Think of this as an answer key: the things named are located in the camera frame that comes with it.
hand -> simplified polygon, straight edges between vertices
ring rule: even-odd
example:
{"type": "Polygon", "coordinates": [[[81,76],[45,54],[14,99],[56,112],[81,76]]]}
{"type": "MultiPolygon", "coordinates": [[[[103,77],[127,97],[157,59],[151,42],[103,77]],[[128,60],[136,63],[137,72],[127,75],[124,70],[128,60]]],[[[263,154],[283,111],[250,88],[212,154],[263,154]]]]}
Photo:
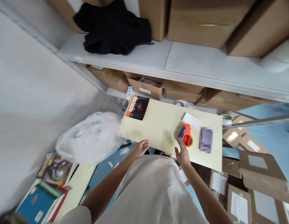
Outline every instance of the hand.
{"type": "Polygon", "coordinates": [[[181,138],[178,138],[178,143],[180,145],[180,153],[177,147],[175,147],[175,152],[176,152],[176,158],[179,162],[179,164],[183,167],[183,166],[191,166],[190,163],[190,157],[189,157],[189,152],[185,146],[185,143],[182,141],[181,138]]]}
{"type": "Polygon", "coordinates": [[[150,147],[149,141],[142,140],[135,146],[133,151],[129,154],[129,158],[132,159],[133,161],[139,159],[144,155],[145,151],[147,151],[149,147],[150,147]]]}

blue floor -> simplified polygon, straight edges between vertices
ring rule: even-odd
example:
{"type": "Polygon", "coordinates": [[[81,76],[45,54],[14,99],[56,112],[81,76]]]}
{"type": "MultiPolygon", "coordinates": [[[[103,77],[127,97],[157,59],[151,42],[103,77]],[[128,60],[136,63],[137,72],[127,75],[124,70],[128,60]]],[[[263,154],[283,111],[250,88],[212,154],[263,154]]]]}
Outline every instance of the blue floor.
{"type": "MultiPolygon", "coordinates": [[[[289,106],[285,106],[282,103],[276,105],[258,105],[251,108],[247,108],[241,111],[244,114],[263,119],[275,116],[282,116],[289,114],[289,106]]],[[[277,163],[279,164],[281,170],[283,171],[285,177],[289,183],[289,123],[284,124],[268,124],[261,126],[251,127],[247,132],[253,138],[255,138],[260,144],[265,146],[269,153],[272,154],[277,163]]],[[[149,149],[150,153],[154,153],[154,149],[149,149]]],[[[234,148],[223,148],[223,156],[239,158],[239,153],[234,148]]],[[[128,155],[121,154],[121,151],[116,151],[109,158],[101,162],[90,181],[90,189],[97,186],[114,168],[114,166],[124,160],[128,155]]],[[[188,192],[193,198],[194,203],[197,205],[199,211],[204,216],[202,208],[198,202],[197,196],[193,188],[189,185],[187,187],[188,192]]],[[[114,202],[115,195],[113,196],[110,206],[114,202]]]]}

white clothing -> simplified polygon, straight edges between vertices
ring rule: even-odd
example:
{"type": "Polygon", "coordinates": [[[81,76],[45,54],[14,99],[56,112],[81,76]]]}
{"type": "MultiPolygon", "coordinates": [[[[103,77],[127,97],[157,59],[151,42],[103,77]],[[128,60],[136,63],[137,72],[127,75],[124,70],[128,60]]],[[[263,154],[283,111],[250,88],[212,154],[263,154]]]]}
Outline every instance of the white clothing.
{"type": "MultiPolygon", "coordinates": [[[[87,207],[67,213],[60,224],[92,224],[87,207]]],[[[201,216],[169,157],[144,155],[132,163],[119,185],[115,202],[96,224],[208,223],[201,216]]]]}

white plastic bag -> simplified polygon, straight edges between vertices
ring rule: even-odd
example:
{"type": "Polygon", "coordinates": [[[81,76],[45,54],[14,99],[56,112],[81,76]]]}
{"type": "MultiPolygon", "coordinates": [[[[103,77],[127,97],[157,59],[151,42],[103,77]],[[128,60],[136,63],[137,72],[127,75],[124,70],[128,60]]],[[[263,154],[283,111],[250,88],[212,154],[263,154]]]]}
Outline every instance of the white plastic bag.
{"type": "Polygon", "coordinates": [[[119,136],[120,121],[113,112],[96,112],[63,133],[56,151],[70,162],[96,165],[126,141],[119,136]]]}

black cloth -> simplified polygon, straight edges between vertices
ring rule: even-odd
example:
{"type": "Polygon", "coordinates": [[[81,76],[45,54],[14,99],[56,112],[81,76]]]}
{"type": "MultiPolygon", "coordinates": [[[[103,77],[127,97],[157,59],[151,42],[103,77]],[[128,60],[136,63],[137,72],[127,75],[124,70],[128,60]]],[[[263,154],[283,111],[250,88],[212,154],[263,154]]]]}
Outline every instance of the black cloth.
{"type": "Polygon", "coordinates": [[[90,53],[127,55],[135,46],[152,40],[149,20],[128,11],[124,0],[115,0],[107,7],[84,3],[73,19],[89,32],[83,44],[90,53]]]}

